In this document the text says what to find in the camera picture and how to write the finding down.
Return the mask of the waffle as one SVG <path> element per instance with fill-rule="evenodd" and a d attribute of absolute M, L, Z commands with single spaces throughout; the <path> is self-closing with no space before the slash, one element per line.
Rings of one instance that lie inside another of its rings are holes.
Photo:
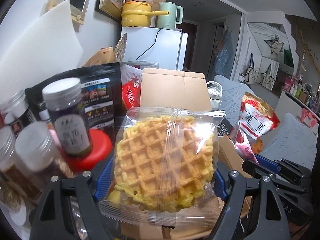
<path fill-rule="evenodd" d="M 133 107 L 117 134 L 101 213 L 131 224 L 209 226 L 224 111 Z"/>

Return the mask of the green electric kettle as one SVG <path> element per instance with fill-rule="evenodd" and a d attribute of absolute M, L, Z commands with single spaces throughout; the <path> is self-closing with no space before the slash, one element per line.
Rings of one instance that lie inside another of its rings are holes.
<path fill-rule="evenodd" d="M 169 30 L 176 29 L 176 25 L 183 22 L 183 7 L 173 2 L 161 2 L 159 4 L 160 11 L 167 11 L 166 15 L 159 15 L 157 19 L 157 28 Z"/>

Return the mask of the jar with dark brown label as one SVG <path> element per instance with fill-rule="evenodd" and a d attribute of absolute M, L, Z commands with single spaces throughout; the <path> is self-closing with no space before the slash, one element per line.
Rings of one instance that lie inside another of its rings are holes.
<path fill-rule="evenodd" d="M 41 184 L 48 183 L 52 176 L 62 179 L 75 177 L 45 122 L 33 122 L 24 128 L 16 139 L 15 151 Z"/>

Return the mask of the large red white snack bag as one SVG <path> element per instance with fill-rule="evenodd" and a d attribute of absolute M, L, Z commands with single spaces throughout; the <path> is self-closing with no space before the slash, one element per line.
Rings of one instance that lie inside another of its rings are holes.
<path fill-rule="evenodd" d="M 256 141 L 279 125 L 280 120 L 269 104 L 256 95 L 245 92 L 240 103 L 235 138 L 238 130 L 242 130 L 247 139 Z"/>

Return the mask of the jar with brown contents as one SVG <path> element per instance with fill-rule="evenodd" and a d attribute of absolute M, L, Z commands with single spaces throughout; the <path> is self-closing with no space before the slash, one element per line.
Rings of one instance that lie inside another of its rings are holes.
<path fill-rule="evenodd" d="M 1 172 L 20 195 L 35 202 L 41 191 L 32 182 L 31 172 L 15 152 L 16 137 L 10 126 L 1 128 Z"/>

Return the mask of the yellow pot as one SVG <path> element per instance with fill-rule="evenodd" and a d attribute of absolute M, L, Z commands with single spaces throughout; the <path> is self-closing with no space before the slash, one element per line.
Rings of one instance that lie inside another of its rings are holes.
<path fill-rule="evenodd" d="M 127 0 L 121 13 L 122 27 L 149 27 L 152 16 L 166 15 L 167 11 L 152 11 L 148 2 Z"/>

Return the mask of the pink red sachet packet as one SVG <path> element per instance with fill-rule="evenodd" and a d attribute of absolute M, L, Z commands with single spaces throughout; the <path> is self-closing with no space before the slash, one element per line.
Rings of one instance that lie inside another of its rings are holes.
<path fill-rule="evenodd" d="M 247 139 L 246 133 L 242 130 L 238 130 L 235 139 L 235 150 L 242 157 L 243 160 L 251 160 L 256 164 L 259 164 L 255 157 L 249 140 Z"/>

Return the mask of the black stand-up pouch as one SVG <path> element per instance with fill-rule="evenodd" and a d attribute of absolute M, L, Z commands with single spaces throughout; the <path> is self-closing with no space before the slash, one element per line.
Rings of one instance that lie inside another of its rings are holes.
<path fill-rule="evenodd" d="M 40 113 L 46 110 L 42 89 L 54 81 L 70 77 L 81 80 L 83 106 L 89 128 L 99 129 L 110 139 L 115 139 L 123 114 L 119 63 L 72 69 L 25 89 L 27 102 L 36 120 L 42 120 Z"/>

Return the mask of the jar with red label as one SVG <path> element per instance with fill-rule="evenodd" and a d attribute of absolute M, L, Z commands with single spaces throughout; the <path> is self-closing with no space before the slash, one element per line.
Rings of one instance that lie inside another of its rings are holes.
<path fill-rule="evenodd" d="M 1 103 L 1 117 L 5 126 L 10 126 L 16 136 L 29 124 L 36 121 L 24 90 Z"/>

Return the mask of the white foam board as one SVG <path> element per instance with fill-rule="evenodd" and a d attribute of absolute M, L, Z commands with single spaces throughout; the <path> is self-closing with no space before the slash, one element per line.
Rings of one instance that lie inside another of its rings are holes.
<path fill-rule="evenodd" d="M 76 68 L 82 54 L 67 0 L 41 16 L 1 59 L 1 102 L 55 74 Z"/>

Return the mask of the jar with dark green label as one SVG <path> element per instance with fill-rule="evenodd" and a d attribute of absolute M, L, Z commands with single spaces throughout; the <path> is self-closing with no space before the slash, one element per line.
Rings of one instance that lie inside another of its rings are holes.
<path fill-rule="evenodd" d="M 43 88 L 42 97 L 65 154 L 88 155 L 92 140 L 85 120 L 81 80 L 69 77 L 54 81 Z"/>

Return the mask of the open cardboard box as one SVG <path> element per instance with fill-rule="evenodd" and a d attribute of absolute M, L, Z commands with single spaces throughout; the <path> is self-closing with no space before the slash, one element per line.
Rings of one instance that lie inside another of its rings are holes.
<path fill-rule="evenodd" d="M 234 146 L 217 135 L 224 117 L 211 109 L 203 74 L 143 70 L 140 105 L 127 111 L 117 135 L 121 220 L 189 233 L 212 228 L 231 190 L 224 150 Z"/>

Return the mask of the light blue leaf cushion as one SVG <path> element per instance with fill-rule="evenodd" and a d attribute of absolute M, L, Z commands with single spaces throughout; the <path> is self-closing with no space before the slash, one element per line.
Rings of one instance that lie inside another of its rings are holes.
<path fill-rule="evenodd" d="M 227 121 L 236 127 L 244 93 L 254 92 L 248 85 L 229 80 L 222 75 L 215 76 L 214 81 L 218 82 L 223 90 L 219 109 L 225 111 Z M 261 137 L 261 155 L 271 160 L 284 158 L 312 170 L 317 154 L 318 125 L 310 128 L 306 123 L 302 123 L 302 108 L 285 92 L 281 93 L 274 111 L 280 125 Z"/>

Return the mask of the white thermos jug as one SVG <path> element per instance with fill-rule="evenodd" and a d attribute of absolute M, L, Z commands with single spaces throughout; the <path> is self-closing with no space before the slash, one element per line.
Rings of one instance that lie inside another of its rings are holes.
<path fill-rule="evenodd" d="M 210 105 L 212 110 L 217 110 L 221 105 L 221 98 L 223 93 L 222 86 L 216 81 L 208 81 L 206 83 L 209 94 Z"/>

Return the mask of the red cylindrical container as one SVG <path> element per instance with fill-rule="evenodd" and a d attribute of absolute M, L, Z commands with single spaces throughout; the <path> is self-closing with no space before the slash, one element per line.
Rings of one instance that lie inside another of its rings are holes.
<path fill-rule="evenodd" d="M 92 139 L 92 149 L 88 155 L 70 157 L 65 153 L 63 154 L 65 161 L 75 173 L 92 170 L 98 162 L 108 157 L 112 151 L 112 141 L 106 133 L 98 129 L 90 129 L 89 134 Z"/>

